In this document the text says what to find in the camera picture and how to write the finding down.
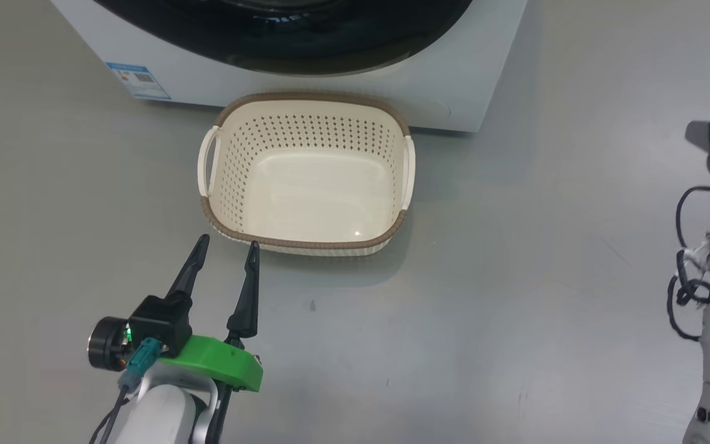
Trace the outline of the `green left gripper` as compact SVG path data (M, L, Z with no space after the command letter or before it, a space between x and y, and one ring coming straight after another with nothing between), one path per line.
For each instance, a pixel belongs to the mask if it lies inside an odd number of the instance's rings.
M169 290L169 299L191 298L195 279L205 264L210 242L209 235L202 235ZM227 339L248 339L258 334L259 242L250 244L244 264L245 280L233 314L226 323ZM158 362L179 366L200 376L220 381L237 390L259 393L264 377L264 368L256 356L229 345L222 340L205 335L192 335L184 348L174 358L160 357Z

